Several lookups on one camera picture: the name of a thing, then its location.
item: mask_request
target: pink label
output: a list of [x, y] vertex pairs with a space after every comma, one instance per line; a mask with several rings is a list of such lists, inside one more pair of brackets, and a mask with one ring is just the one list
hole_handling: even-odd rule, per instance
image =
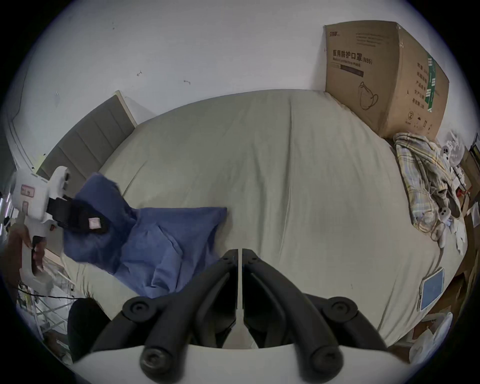
[[35, 188], [30, 187], [29, 185], [22, 184], [20, 189], [20, 194], [27, 197], [34, 197], [35, 196]]

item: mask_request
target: blue tablet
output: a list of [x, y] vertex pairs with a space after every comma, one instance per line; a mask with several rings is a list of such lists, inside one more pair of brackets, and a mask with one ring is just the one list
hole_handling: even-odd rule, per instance
[[444, 291], [445, 270], [442, 268], [430, 277], [424, 279], [420, 285], [420, 310], [424, 310], [433, 303]]

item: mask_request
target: mattress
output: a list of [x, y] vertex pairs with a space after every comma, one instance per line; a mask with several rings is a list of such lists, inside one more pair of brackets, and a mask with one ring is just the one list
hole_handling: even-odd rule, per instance
[[[271, 90], [204, 100], [140, 124], [101, 172], [134, 208], [226, 206], [219, 255], [251, 248], [305, 293], [345, 296], [388, 345], [430, 310], [422, 279], [445, 284], [461, 256], [410, 221], [395, 154], [329, 94]], [[77, 288], [112, 318], [134, 292], [63, 256]]]

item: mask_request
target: plaid shirt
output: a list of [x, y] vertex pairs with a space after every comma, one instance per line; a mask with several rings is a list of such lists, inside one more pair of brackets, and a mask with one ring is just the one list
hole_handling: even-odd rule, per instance
[[419, 231], [431, 234], [440, 223], [439, 206], [448, 207], [447, 192], [460, 210], [450, 166], [441, 149], [424, 136], [397, 133], [393, 140], [408, 192], [412, 224]]

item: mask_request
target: black cable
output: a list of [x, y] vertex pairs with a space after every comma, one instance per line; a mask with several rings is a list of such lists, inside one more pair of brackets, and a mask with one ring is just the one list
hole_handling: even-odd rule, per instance
[[52, 299], [69, 299], [69, 300], [78, 300], [81, 299], [81, 297], [66, 297], [66, 296], [44, 296], [44, 295], [36, 295], [34, 293], [30, 293], [27, 291], [24, 291], [23, 289], [20, 289], [18, 287], [15, 287], [13, 284], [10, 284], [8, 281], [6, 282], [10, 287], [13, 289], [16, 289], [17, 291], [23, 292], [26, 295], [34, 296], [34, 297], [50, 297]]

